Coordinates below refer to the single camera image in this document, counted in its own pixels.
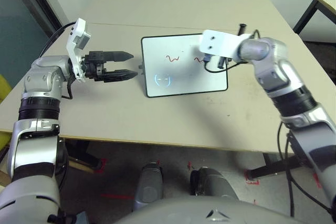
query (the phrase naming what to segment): table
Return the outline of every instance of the table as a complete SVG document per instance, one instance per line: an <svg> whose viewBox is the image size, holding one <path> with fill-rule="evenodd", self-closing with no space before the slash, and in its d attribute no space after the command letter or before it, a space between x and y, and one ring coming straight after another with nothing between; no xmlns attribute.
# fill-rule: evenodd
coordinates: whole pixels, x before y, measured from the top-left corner
<svg viewBox="0 0 336 224"><path fill-rule="evenodd" d="M317 10L336 24L336 0L313 0L293 28L293 31L299 34Z"/></svg>
<svg viewBox="0 0 336 224"><path fill-rule="evenodd" d="M85 52L127 51L134 59L109 63L106 68L137 70L142 58L140 39L144 36L201 33L206 28L235 34L238 24L246 23L247 31L258 28L262 36L288 45L291 62L315 99L336 121L334 84L270 0L167 1L95 0L81 16L88 21L92 35ZM60 36L46 54L66 54L68 33ZM147 98L142 75L116 83L75 82L74 99L64 99L60 104L60 136L277 152L279 113L256 82L253 67L243 65L229 71L228 86L224 92ZM0 131L12 131L21 90L22 81L0 105ZM285 143L285 134L281 141Z"/></svg>

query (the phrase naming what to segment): black cable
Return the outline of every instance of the black cable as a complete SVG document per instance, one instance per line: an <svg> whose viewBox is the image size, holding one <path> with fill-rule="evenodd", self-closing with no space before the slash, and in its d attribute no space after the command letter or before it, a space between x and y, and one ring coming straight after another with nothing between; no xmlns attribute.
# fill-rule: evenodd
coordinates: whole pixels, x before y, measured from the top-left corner
<svg viewBox="0 0 336 224"><path fill-rule="evenodd" d="M40 52L39 54L39 58L42 57L42 55L48 50L48 48L54 43L54 39L56 38L57 35L60 35L64 30L65 28L69 27L69 26L72 26L74 25L76 22L71 22L71 23L68 23L62 27L60 27L56 32L54 32L54 34L47 40L47 42L45 43L42 51Z"/></svg>
<svg viewBox="0 0 336 224"><path fill-rule="evenodd" d="M291 182L291 174L288 166L288 145L289 139L286 141L286 149L285 149L285 168L286 168L286 178L288 184L288 191L289 191L289 202L290 202L290 216L294 217L294 197L293 197L293 187Z"/></svg>
<svg viewBox="0 0 336 224"><path fill-rule="evenodd" d="M66 164L65 164L65 167L64 167L64 173L63 173L63 177L62 177L62 180L61 182L59 183L59 186L58 186L58 189L61 191L63 186L64 186L64 183L65 183L65 180L66 180L66 177L68 175L68 166L69 166L69 154L68 154L68 150L66 147L64 147L65 149L65 155L66 155Z"/></svg>
<svg viewBox="0 0 336 224"><path fill-rule="evenodd" d="M278 128L278 134L277 134L277 143L278 143L278 151L279 151L279 155L281 160L283 161L283 164L286 166L286 178L288 182L293 182L293 184L304 194L306 195L309 199L311 199L312 201L314 201L316 204L318 204L320 207L322 207L323 209L325 209L329 214L331 214L331 209L329 207L327 207L326 205L322 204L320 201L318 201L317 199L315 199L313 196L311 196L309 193L307 193L293 178L290 169L287 165L287 158L288 158L288 145L289 145L289 140L287 139L286 142L286 149L285 149L285 159L282 155L281 152L281 148L280 148L280 130L282 127L283 123L281 122Z"/></svg>
<svg viewBox="0 0 336 224"><path fill-rule="evenodd" d="M288 158L288 144L286 143L286 150L285 150L285 161ZM324 205L323 203L321 203L320 201L318 201L317 199L315 199L313 196L311 196L309 193L307 193L296 181L295 179L292 177L292 174L290 172L290 169L288 169L288 174L290 177L290 181L293 182L293 184L304 194L306 195L309 199L311 199L312 201L314 201L317 205L319 205L320 207L322 207L323 209L325 209L329 214L331 214L331 209L329 207L327 207L326 205Z"/></svg>
<svg viewBox="0 0 336 224"><path fill-rule="evenodd" d="M254 39L258 35L258 39L260 39L260 32L258 29L255 29L252 35L250 36L250 39Z"/></svg>
<svg viewBox="0 0 336 224"><path fill-rule="evenodd" d="M283 122L281 121L280 124L279 124L279 127L278 127L278 133L277 133L277 144L278 144L278 151L279 151L279 155L280 155L280 159L282 162L284 162L284 157L282 155L282 152L281 152L281 147L280 147L280 131L281 131L281 127L283 125Z"/></svg>
<svg viewBox="0 0 336 224"><path fill-rule="evenodd" d="M73 96L72 96L71 85L72 85L72 83L73 83L75 80L76 80L76 77L75 77L74 74L72 74L72 75L69 77L68 82L67 82L67 90L68 90L68 94L69 94L69 96L66 97L65 95L62 95L62 98L69 99L69 100L72 99Z"/></svg>
<svg viewBox="0 0 336 224"><path fill-rule="evenodd" d="M209 73L222 73L222 72L225 72L225 71L227 71L227 70L229 70L229 69L231 69L231 68L237 67L238 65L240 65L240 64L244 64L244 63L247 63L247 62L239 62L239 63L234 64L233 66L228 67L228 68L226 68L226 69L219 70L219 71L212 71L212 70L209 70L209 69L206 68L206 65L208 64L208 62L204 62L204 69L205 69L206 71L208 71Z"/></svg>

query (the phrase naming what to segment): red squiggle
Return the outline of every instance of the red squiggle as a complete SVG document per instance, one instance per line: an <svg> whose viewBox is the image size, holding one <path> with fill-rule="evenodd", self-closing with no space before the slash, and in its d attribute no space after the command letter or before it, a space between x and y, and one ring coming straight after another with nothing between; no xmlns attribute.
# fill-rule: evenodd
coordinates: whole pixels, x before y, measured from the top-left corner
<svg viewBox="0 0 336 224"><path fill-rule="evenodd" d="M167 55L166 58L169 58L169 61L170 61L170 62L173 62L174 60L179 60L180 57L178 56L177 58L173 58L173 59L171 59L170 56Z"/></svg>
<svg viewBox="0 0 336 224"><path fill-rule="evenodd" d="M198 59L197 57L195 57L194 60L197 60L199 63L202 62L202 60Z"/></svg>

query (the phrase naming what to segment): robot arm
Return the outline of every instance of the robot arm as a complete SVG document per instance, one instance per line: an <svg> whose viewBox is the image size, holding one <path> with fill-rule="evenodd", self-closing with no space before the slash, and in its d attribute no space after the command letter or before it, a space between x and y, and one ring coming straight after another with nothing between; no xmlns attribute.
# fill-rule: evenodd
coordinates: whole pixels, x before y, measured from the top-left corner
<svg viewBox="0 0 336 224"><path fill-rule="evenodd" d="M272 38L249 38L206 30L200 50L254 65L258 83L272 99L281 120L290 130L289 141L295 153L304 153L316 171L324 192L336 207L336 126L323 106L316 102L295 68L287 59L287 47ZM221 51L232 47L231 54Z"/></svg>
<svg viewBox="0 0 336 224"><path fill-rule="evenodd" d="M107 61L133 58L126 52L91 51L83 56L90 35L86 22L78 19L71 29L67 43L69 56L44 56L31 65L24 76L24 91L18 121L14 124L8 152L7 171L12 178L0 194L1 223L65 223L59 211L59 188L55 174L67 160L64 143L58 134L59 104L62 84L76 79L113 82L137 75L130 70L108 72Z"/></svg>

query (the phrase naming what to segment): table leg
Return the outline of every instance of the table leg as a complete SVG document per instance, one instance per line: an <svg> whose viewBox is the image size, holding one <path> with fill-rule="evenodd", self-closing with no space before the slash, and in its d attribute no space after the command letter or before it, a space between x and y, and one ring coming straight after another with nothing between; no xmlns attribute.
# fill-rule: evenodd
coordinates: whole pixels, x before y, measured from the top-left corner
<svg viewBox="0 0 336 224"><path fill-rule="evenodd" d="M297 22L297 24L293 28L294 33L299 34L303 30L303 28L308 23L308 21L310 20L310 18L316 12L316 10L317 10L317 4L318 4L317 0L313 0L310 3L310 5L308 6L308 8L305 11L305 13L302 15L302 17L299 19L299 21Z"/></svg>
<svg viewBox="0 0 336 224"><path fill-rule="evenodd" d="M247 170L246 171L247 178L250 180L253 180L255 178L259 178L259 177L263 177L263 176L267 176L267 175L271 175L271 174L275 174L279 172L284 172L286 170L286 167L281 160L276 161L276 162L270 162L268 160L265 160L265 162L266 162L265 166L252 169L252 170ZM288 158L288 165L290 169L298 168L301 166L296 156L292 156Z"/></svg>
<svg viewBox="0 0 336 224"><path fill-rule="evenodd" d="M328 8L326 8L323 4L320 2L316 5L317 10L319 10L321 13L325 15L325 17L329 18L334 24L336 24L336 15L332 11L330 11Z"/></svg>
<svg viewBox="0 0 336 224"><path fill-rule="evenodd" d="M92 156L91 154L86 152L87 143L72 145L66 142L66 148L70 157L72 157L76 162L89 166L94 170L99 170L102 166L102 162L100 159Z"/></svg>

